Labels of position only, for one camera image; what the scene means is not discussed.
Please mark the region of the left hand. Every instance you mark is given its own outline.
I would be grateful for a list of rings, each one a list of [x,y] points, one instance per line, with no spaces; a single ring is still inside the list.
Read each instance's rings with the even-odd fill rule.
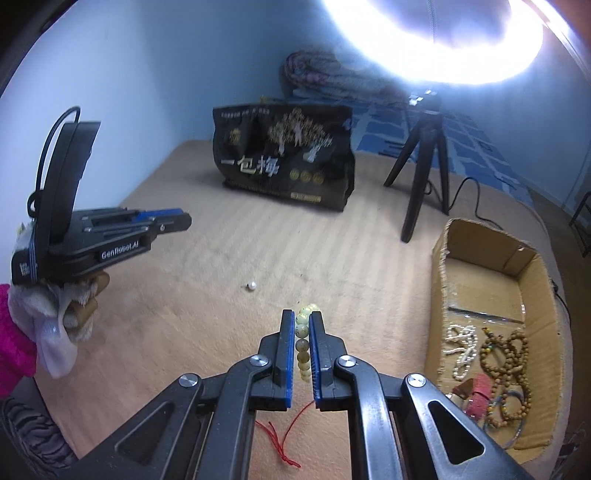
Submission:
[[[97,296],[109,283],[109,275],[101,270],[77,282],[56,287],[58,322],[72,343],[85,342],[92,335]]]

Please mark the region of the pink sleeve forearm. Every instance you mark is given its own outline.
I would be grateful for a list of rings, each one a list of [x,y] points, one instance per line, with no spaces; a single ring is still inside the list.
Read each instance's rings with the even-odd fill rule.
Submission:
[[[0,396],[8,397],[24,377],[33,377],[37,348],[13,322],[9,307],[9,285],[0,288]]]

